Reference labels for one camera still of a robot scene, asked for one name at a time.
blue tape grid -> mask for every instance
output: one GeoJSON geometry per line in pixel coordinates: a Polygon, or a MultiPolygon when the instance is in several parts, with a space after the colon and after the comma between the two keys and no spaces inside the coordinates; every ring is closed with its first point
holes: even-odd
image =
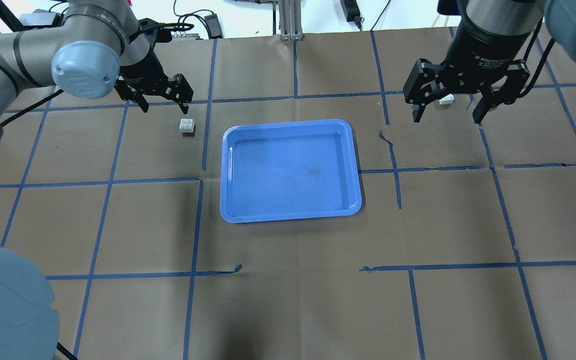
{"type": "MultiPolygon", "coordinates": [[[[452,28],[448,28],[450,34],[454,36],[454,31],[452,28]]],[[[378,49],[377,49],[377,41],[375,41],[374,32],[370,32],[370,38],[373,45],[374,55],[375,55],[375,62],[377,65],[377,74],[379,76],[379,86],[380,91],[374,92],[363,92],[363,93],[334,93],[334,94],[321,94],[321,95],[298,95],[298,74],[297,74],[297,61],[298,61],[298,54],[297,54],[297,43],[295,42],[293,45],[293,71],[294,71],[294,95],[293,96],[271,96],[271,97],[259,97],[259,98],[231,98],[231,99],[213,99],[213,83],[215,77],[215,58],[217,55],[217,45],[218,42],[215,41],[213,44],[212,49],[212,64],[210,68],[210,85],[208,88],[208,100],[200,100],[194,101],[194,104],[207,104],[206,109],[206,130],[204,135],[204,148],[203,148],[203,159],[202,159],[202,166],[205,170],[206,168],[206,156],[207,156],[207,146],[208,146],[208,134],[210,131],[210,115],[211,115],[211,105],[213,103],[237,103],[237,102],[250,102],[250,101],[276,101],[276,100],[287,100],[287,99],[317,99],[317,98],[346,98],[346,97],[361,97],[361,96],[381,96],[382,98],[382,105],[384,111],[384,118],[386,121],[386,125],[390,124],[389,115],[388,115],[388,107],[386,101],[386,95],[394,95],[394,94],[402,94],[402,91],[386,91],[384,87],[384,78],[382,75],[381,63],[379,59],[378,49]]],[[[537,39],[537,47],[543,53],[542,44],[537,39]]],[[[566,100],[563,96],[561,88],[567,87],[576,87],[575,84],[559,84],[557,79],[553,73],[553,69],[551,68],[550,64],[546,62],[546,68],[550,73],[550,76],[553,79],[552,85],[537,85],[535,88],[544,88],[544,89],[556,89],[558,96],[561,100],[562,106],[566,112],[566,116],[570,122],[571,127],[573,128],[574,134],[576,136],[576,124],[574,122],[573,116],[570,113],[566,100]]],[[[45,109],[35,109],[32,112],[42,112],[43,116],[41,118],[41,123],[39,125],[39,130],[37,135],[34,139],[34,144],[32,146],[32,150],[30,151],[30,156],[28,162],[25,167],[25,171],[23,173],[23,177],[20,184],[0,184],[0,189],[18,189],[16,197],[13,202],[13,206],[9,215],[9,219],[6,224],[6,230],[4,231],[4,235],[2,237],[1,246],[5,246],[9,232],[10,226],[12,225],[12,221],[16,212],[16,209],[19,204],[19,199],[21,197],[22,191],[24,188],[49,188],[49,187],[86,187],[86,186],[106,186],[107,191],[105,194],[102,216],[100,219],[99,227],[98,227],[98,234],[95,241],[94,251],[93,251],[93,258],[91,260],[90,268],[88,274],[78,274],[78,275],[48,275],[46,278],[48,280],[53,281],[68,281],[68,280],[86,280],[86,291],[84,295],[84,301],[82,305],[82,310],[80,313],[80,321],[77,328],[77,337],[75,340],[75,348],[74,354],[77,354],[80,346],[81,335],[83,324],[85,320],[85,313],[87,309],[87,301],[90,295],[90,286],[93,280],[109,280],[109,279],[136,279],[136,278],[190,278],[190,287],[188,292],[188,302],[187,302],[187,309],[186,309],[186,323],[185,323],[185,333],[183,339],[183,358],[186,360],[188,358],[189,353],[189,346],[190,346],[190,330],[192,325],[192,305],[194,300],[194,285],[195,280],[197,277],[202,276],[217,276],[222,274],[232,274],[234,272],[238,272],[242,267],[238,265],[233,271],[197,271],[197,254],[199,251],[199,233],[201,228],[201,212],[202,212],[202,205],[203,205],[203,193],[204,193],[204,183],[199,178],[194,177],[177,177],[177,178],[136,178],[131,180],[114,180],[114,173],[117,166],[117,158],[119,156],[119,149],[121,147],[121,140],[123,135],[124,126],[126,123],[126,114],[129,108],[136,107],[136,104],[116,104],[116,105],[94,105],[94,106],[84,106],[84,107],[60,107],[60,108],[52,108],[51,101],[46,104],[45,109]],[[35,152],[37,150],[37,145],[39,143],[39,139],[42,134],[42,130],[44,129],[44,125],[46,123],[46,118],[49,112],[62,112],[62,111],[70,111],[70,110],[96,110],[96,109],[118,109],[123,108],[123,115],[121,120],[121,127],[119,130],[119,136],[116,143],[114,159],[112,163],[112,170],[110,172],[110,178],[108,181],[96,181],[96,182],[61,182],[61,183],[44,183],[44,184],[26,184],[26,179],[28,177],[28,173],[30,171],[30,167],[32,165],[32,161],[34,159],[35,152]],[[99,250],[99,243],[101,241],[101,235],[103,232],[103,226],[105,222],[105,215],[106,210],[108,209],[108,202],[110,200],[110,193],[112,186],[115,184],[131,184],[131,183],[166,183],[166,182],[190,182],[190,181],[199,181],[199,195],[198,195],[198,203],[197,203],[197,215],[196,215],[196,224],[195,224],[195,234],[194,234],[194,246],[192,251],[192,266],[190,271],[179,271],[179,272],[164,272],[164,273],[109,273],[109,274],[94,274],[94,267],[96,264],[97,254],[99,250]]],[[[153,103],[151,106],[176,106],[174,102],[158,102],[153,103]]],[[[521,284],[524,290],[524,294],[526,297],[526,303],[528,305],[528,310],[530,312],[530,317],[533,323],[533,327],[535,330],[535,336],[537,337],[537,343],[539,345],[539,350],[541,352],[541,356],[544,360],[547,360],[546,349],[544,348],[544,344],[541,338],[539,326],[537,319],[535,317],[535,312],[533,309],[532,301],[530,298],[530,291],[528,289],[528,284],[526,283],[526,276],[524,274],[524,268],[526,267],[558,267],[558,266],[576,266],[576,260],[563,260],[563,261],[533,261],[533,262],[522,262],[521,257],[519,256],[519,251],[515,248],[515,237],[512,231],[512,224],[510,223],[510,217],[508,216],[508,211],[506,209],[505,200],[503,198],[503,192],[501,189],[501,185],[499,184],[499,180],[496,174],[496,169],[494,166],[494,162],[492,159],[492,155],[490,153],[490,148],[487,144],[487,139],[485,137],[485,132],[482,128],[480,129],[480,134],[482,137],[482,141],[486,148],[486,153],[489,159],[489,170],[493,175],[493,180],[495,182],[496,191],[498,193],[500,206],[502,208],[503,216],[505,219],[505,223],[507,226],[510,244],[512,245],[512,249],[515,253],[515,262],[499,262],[499,263],[480,263],[480,264],[420,264],[420,265],[395,265],[395,266],[377,266],[374,268],[362,268],[360,271],[407,271],[409,274],[409,284],[410,284],[410,291],[411,291],[411,301],[413,304],[413,315],[414,315],[414,322],[416,326],[417,332],[417,339],[418,339],[418,346],[420,352],[420,358],[425,360],[425,349],[423,346],[423,334],[421,328],[421,315],[419,314],[419,306],[418,306],[418,299],[417,299],[417,292],[415,287],[415,280],[414,280],[414,271],[423,271],[423,270],[450,270],[450,269],[500,269],[500,268],[517,268],[519,271],[519,276],[521,278],[521,284]]],[[[442,166],[437,168],[398,168],[396,165],[396,158],[394,157],[394,150],[393,145],[390,144],[390,153],[391,153],[391,160],[393,162],[392,169],[374,169],[374,170],[361,170],[359,173],[362,175],[370,175],[370,174],[395,174],[395,186],[397,188],[397,202],[399,208],[401,208],[401,192],[400,192],[400,184],[398,180],[398,173],[412,173],[412,172],[422,172],[422,171],[485,171],[486,166],[442,166]]],[[[574,164],[566,164],[566,163],[546,163],[546,164],[506,164],[503,168],[505,169],[533,169],[533,168],[541,168],[541,167],[576,167],[576,163],[574,164]]]]}

small cube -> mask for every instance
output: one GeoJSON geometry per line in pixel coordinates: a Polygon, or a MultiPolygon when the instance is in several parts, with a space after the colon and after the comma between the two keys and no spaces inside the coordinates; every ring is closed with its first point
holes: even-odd
{"type": "Polygon", "coordinates": [[[185,137],[194,137],[195,130],[197,130],[197,126],[195,126],[195,121],[191,118],[183,118],[179,123],[179,131],[181,135],[185,137]]]}
{"type": "Polygon", "coordinates": [[[444,96],[443,98],[441,98],[441,100],[439,100],[440,105],[450,105],[454,102],[455,102],[455,96],[453,96],[452,93],[444,96]]]}

blue tray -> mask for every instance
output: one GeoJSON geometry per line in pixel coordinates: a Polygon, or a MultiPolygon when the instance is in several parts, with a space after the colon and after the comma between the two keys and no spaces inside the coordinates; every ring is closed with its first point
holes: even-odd
{"type": "Polygon", "coordinates": [[[227,222],[348,216],[361,206],[346,121],[265,123],[224,133],[221,216],[227,222]]]}

metal frame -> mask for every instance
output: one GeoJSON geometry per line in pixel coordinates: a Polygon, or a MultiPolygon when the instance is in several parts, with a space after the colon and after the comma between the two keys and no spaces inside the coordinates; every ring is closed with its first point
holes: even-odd
{"type": "Polygon", "coordinates": [[[278,0],[279,2],[279,38],[283,41],[295,41],[304,38],[302,32],[302,0],[278,0]]]}

power adapter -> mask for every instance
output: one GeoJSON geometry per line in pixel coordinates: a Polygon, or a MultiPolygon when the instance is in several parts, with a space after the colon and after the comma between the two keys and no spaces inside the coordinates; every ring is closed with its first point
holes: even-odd
{"type": "Polygon", "coordinates": [[[224,33],[222,32],[222,25],[219,23],[217,14],[208,14],[204,16],[203,20],[208,25],[208,38],[210,39],[223,39],[224,33]]]}
{"type": "Polygon", "coordinates": [[[354,23],[359,30],[362,30],[362,13],[359,11],[357,0],[341,0],[341,9],[348,23],[354,23]]]}

